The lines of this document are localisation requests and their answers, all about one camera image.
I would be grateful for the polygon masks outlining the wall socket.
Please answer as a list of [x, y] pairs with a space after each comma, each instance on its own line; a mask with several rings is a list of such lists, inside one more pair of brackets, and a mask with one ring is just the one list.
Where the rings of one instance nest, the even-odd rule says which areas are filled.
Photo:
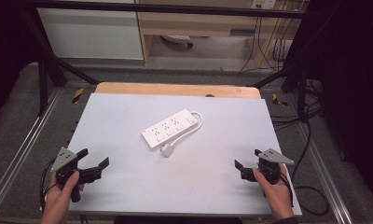
[[276, 0], [253, 0], [252, 8], [257, 9], [273, 9]]

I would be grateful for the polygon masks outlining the wooden table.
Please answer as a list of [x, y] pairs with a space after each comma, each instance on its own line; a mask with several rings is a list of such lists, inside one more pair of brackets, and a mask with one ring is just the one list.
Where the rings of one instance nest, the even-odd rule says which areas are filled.
[[149, 94], [149, 95], [177, 95], [260, 99], [257, 88], [236, 87], [229, 85], [187, 85], [161, 83], [126, 83], [102, 82], [97, 85], [96, 93], [116, 94]]

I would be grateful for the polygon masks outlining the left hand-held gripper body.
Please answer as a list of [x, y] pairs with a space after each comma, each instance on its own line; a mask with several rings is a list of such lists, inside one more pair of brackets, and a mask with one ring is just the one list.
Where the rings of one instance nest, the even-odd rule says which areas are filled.
[[87, 169], [79, 169], [77, 167], [79, 161], [80, 159], [77, 157], [76, 153], [62, 147], [50, 169], [51, 172], [56, 174], [57, 184], [62, 186], [74, 171], [79, 171], [78, 182], [71, 193], [71, 200], [73, 203], [77, 203], [81, 199], [78, 188], [80, 185], [92, 183], [102, 177], [102, 171], [96, 170], [96, 166]]

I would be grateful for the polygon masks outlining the light wooden desk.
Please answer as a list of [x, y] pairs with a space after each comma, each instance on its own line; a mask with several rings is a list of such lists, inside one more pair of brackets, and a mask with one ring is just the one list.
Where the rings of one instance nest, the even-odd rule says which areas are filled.
[[[252, 8], [253, 0], [134, 0], [136, 4]], [[275, 10], [301, 10], [307, 0], [276, 0]], [[294, 38], [299, 20], [277, 18], [248, 18], [190, 14], [137, 14], [144, 60], [149, 61], [155, 35], [189, 35], [242, 37], [253, 51], [253, 59], [260, 68], [269, 64], [269, 49], [276, 39]]]

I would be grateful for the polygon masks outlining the white cabinet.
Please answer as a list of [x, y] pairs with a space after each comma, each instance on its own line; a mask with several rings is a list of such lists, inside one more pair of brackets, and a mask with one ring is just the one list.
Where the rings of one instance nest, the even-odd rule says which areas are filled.
[[144, 58], [135, 13], [39, 8], [49, 43], [63, 58]]

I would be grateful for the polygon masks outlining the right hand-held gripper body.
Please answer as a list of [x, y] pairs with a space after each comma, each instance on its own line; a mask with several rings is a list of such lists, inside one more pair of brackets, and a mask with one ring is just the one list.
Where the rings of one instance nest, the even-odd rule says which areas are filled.
[[277, 184], [280, 180], [288, 184], [285, 175], [281, 172], [280, 163], [294, 165], [294, 161], [272, 148], [262, 151], [262, 153], [257, 157], [257, 170], [267, 179], [268, 182], [271, 183], [271, 185]]

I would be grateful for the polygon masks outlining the black curtain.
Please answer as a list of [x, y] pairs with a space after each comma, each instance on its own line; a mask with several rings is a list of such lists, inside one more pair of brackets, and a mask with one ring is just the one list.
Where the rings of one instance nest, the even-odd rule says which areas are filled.
[[340, 148], [373, 194], [373, 0], [311, 0], [325, 28], [311, 72]]
[[0, 109], [14, 88], [20, 70], [34, 61], [15, 1], [0, 0]]

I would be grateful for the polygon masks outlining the black metal frame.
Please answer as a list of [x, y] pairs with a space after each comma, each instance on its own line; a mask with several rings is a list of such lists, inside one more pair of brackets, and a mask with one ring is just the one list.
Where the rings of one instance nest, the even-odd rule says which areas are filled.
[[115, 11], [115, 12], [142, 12], [142, 13], [166, 13], [166, 14], [190, 14], [190, 15], [213, 15], [233, 17], [256, 17], [256, 18], [282, 18], [282, 19], [310, 19], [315, 17], [314, 13], [308, 11], [285, 11], [274, 9], [243, 9], [233, 7], [198, 7], [198, 6], [176, 6], [155, 4], [128, 4], [108, 2], [83, 2], [83, 1], [56, 1], [56, 0], [17, 0], [21, 15], [33, 34], [38, 54], [39, 86], [40, 86], [40, 110], [41, 116], [48, 104], [48, 89], [44, 86], [46, 75], [52, 79], [56, 86], [65, 86], [67, 79], [62, 68], [71, 72], [92, 85], [100, 84], [100, 81], [79, 71], [71, 64], [59, 58], [52, 50], [47, 34], [38, 27], [38, 20], [34, 19], [32, 12], [37, 8], [71, 9], [89, 11]]

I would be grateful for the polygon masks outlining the person's dark clothing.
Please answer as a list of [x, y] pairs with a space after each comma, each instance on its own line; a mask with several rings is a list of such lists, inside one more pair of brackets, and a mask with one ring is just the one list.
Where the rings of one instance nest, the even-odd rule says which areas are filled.
[[238, 217], [131, 217], [118, 216], [114, 224], [242, 224]]

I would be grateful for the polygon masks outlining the white chair base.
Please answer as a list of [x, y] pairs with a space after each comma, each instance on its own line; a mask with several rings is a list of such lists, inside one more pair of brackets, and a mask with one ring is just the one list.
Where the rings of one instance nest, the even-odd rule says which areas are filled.
[[188, 35], [163, 35], [162, 38], [176, 44], [187, 45], [189, 48], [193, 47], [193, 43]]

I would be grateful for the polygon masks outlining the person's right hand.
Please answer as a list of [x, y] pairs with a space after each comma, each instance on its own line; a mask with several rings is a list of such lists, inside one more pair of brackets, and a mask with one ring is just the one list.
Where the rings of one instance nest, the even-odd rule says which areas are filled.
[[253, 174], [266, 195], [273, 218], [276, 221], [283, 221], [294, 217], [290, 191], [286, 184], [278, 181], [272, 185], [257, 169], [253, 170]]

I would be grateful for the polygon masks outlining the white power strip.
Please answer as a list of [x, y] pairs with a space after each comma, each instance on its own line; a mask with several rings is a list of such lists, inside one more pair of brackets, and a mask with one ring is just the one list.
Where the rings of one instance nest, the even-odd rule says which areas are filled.
[[198, 119], [187, 109], [184, 109], [144, 129], [141, 135], [151, 148], [156, 148], [193, 130], [198, 124]]

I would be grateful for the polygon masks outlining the person's left hand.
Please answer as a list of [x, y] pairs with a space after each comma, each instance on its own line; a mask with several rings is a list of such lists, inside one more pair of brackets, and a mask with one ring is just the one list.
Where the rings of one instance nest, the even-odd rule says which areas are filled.
[[49, 181], [51, 189], [47, 193], [46, 206], [40, 221], [41, 224], [67, 223], [71, 193], [73, 188], [76, 186], [78, 179], [79, 171], [74, 171], [62, 186], [57, 184], [56, 174], [53, 173], [51, 175]]

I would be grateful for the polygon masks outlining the aluminium rail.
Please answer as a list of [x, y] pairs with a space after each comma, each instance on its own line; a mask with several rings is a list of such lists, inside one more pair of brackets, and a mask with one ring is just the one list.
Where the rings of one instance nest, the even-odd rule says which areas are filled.
[[324, 189], [325, 196], [332, 208], [338, 224], [353, 224], [352, 217], [345, 203], [343, 202], [334, 179], [322, 159], [318, 147], [315, 145], [308, 123], [298, 124], [300, 132], [307, 143], [307, 152], [310, 155], [311, 163], [318, 175], [320, 183]]
[[15, 180], [18, 172], [20, 171], [22, 165], [24, 164], [24, 161], [29, 155], [32, 147], [34, 146], [37, 137], [39, 136], [43, 127], [45, 126], [62, 92], [63, 92], [63, 88], [55, 88], [52, 91], [52, 94], [50, 95], [48, 99], [48, 107], [44, 110], [44, 112], [40, 116], [38, 116], [35, 119], [35, 122], [32, 128], [27, 133], [22, 144], [18, 148], [18, 151], [16, 152], [15, 156], [13, 157], [9, 166], [7, 167], [5, 173], [1, 177], [0, 179], [0, 205], [5, 199], [13, 181]]

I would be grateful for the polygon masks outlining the white plug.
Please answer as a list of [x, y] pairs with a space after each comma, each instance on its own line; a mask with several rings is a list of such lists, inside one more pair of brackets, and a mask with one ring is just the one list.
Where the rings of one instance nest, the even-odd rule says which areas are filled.
[[173, 145], [172, 144], [166, 144], [161, 149], [160, 152], [163, 156], [166, 158], [169, 158], [173, 154]]

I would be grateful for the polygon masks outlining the yellow black tape strip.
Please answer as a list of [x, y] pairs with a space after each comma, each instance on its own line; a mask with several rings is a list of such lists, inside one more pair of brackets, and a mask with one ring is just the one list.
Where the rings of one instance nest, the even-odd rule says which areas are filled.
[[79, 99], [80, 99], [80, 97], [81, 97], [81, 95], [82, 95], [82, 93], [83, 93], [84, 90], [85, 90], [85, 88], [79, 88], [76, 91], [76, 93], [75, 93], [75, 95], [73, 97], [73, 100], [72, 100], [72, 104], [77, 104], [77, 102], [79, 101]]
[[275, 105], [281, 105], [281, 106], [288, 106], [288, 103], [287, 102], [283, 102], [283, 101], [280, 101], [277, 94], [276, 93], [273, 93], [272, 94], [272, 102], [275, 104]]

